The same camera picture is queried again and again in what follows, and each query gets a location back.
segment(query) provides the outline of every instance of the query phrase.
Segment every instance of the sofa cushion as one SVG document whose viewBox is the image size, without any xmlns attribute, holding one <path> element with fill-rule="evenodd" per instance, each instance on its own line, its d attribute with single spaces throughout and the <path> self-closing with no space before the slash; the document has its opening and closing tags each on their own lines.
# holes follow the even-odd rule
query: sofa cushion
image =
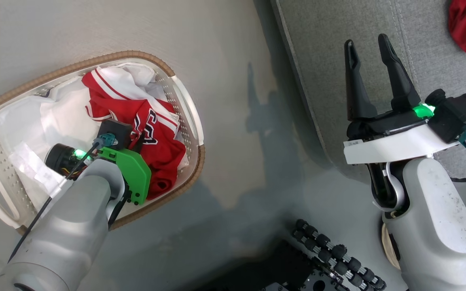
<svg viewBox="0 0 466 291">
<path fill-rule="evenodd" d="M 442 88 L 466 93 L 466 53 L 448 31 L 449 1 L 275 0 L 299 82 L 325 153 L 347 177 L 369 182 L 362 165 L 345 162 L 347 140 L 343 44 L 352 39 L 361 75 L 379 112 L 390 110 L 392 91 L 377 37 L 385 33 L 402 59 L 422 100 Z M 466 177 L 466 149 L 436 154 L 452 177 Z"/>
</svg>

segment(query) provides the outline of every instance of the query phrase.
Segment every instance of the red and white jersey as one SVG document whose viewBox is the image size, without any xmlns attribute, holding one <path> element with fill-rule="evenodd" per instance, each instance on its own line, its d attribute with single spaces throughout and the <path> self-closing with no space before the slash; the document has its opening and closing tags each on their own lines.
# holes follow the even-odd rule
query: red and white jersey
<svg viewBox="0 0 466 291">
<path fill-rule="evenodd" d="M 146 92 L 154 76 L 150 70 L 144 65 L 129 64 L 96 68 L 82 78 L 91 98 L 87 114 L 96 121 L 114 118 L 131 124 L 130 148 L 139 142 L 143 144 L 140 154 L 152 171 L 148 200 L 174 186 L 179 163 L 186 154 L 184 144 L 174 139 L 179 130 L 179 116 L 174 108 Z"/>
</svg>

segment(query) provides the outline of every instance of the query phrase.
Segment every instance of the laundry basket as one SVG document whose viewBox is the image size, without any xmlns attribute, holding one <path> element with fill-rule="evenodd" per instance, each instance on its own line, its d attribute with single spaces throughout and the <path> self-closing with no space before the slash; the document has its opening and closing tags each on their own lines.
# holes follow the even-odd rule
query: laundry basket
<svg viewBox="0 0 466 291">
<path fill-rule="evenodd" d="M 113 229 L 134 221 L 181 195 L 197 180 L 205 160 L 205 146 L 199 115 L 188 91 L 174 71 L 161 59 L 140 51 L 123 51 L 95 57 L 46 74 L 0 96 L 0 109 L 26 96 L 44 94 L 51 88 L 76 76 L 83 76 L 96 67 L 121 63 L 140 63 L 156 73 L 156 83 L 163 85 L 165 95 L 180 116 L 180 130 L 186 145 L 189 165 L 179 173 L 172 190 L 143 205 L 126 203 L 113 224 Z M 0 219 L 21 234 L 37 214 L 18 175 L 0 144 Z"/>
</svg>

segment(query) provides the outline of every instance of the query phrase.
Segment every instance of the sticker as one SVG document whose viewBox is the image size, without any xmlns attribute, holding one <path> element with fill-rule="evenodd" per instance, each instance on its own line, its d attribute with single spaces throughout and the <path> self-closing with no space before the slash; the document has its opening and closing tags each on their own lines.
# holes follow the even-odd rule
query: sticker
<svg viewBox="0 0 466 291">
<path fill-rule="evenodd" d="M 19 143 L 14 148 L 14 152 L 8 156 L 8 159 L 21 173 L 35 179 L 52 198 L 59 193 L 63 181 L 66 181 L 63 176 L 48 168 L 41 158 L 24 142 Z"/>
<path fill-rule="evenodd" d="M 356 140 L 347 140 L 347 141 L 344 141 L 343 144 L 344 144 L 344 147 L 349 147 L 349 146 L 353 146 L 354 144 L 360 144 L 360 143 L 363 143 L 364 141 L 362 139 L 356 139 Z"/>
<path fill-rule="evenodd" d="M 92 162 L 93 162 L 93 159 L 92 159 L 90 156 L 88 156 L 88 157 L 84 160 L 84 164 L 85 164 L 86 166 L 89 166 Z"/>
</svg>

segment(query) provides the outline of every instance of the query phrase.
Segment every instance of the green 3d-printed bracket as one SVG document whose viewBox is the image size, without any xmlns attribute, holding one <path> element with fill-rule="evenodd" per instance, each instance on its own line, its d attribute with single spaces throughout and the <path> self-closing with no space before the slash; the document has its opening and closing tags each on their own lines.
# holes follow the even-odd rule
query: green 3d-printed bracket
<svg viewBox="0 0 466 291">
<path fill-rule="evenodd" d="M 131 202 L 142 205 L 146 200 L 152 172 L 141 155 L 128 149 L 117 151 L 107 147 L 101 148 L 98 155 L 116 163 L 132 192 Z"/>
</svg>

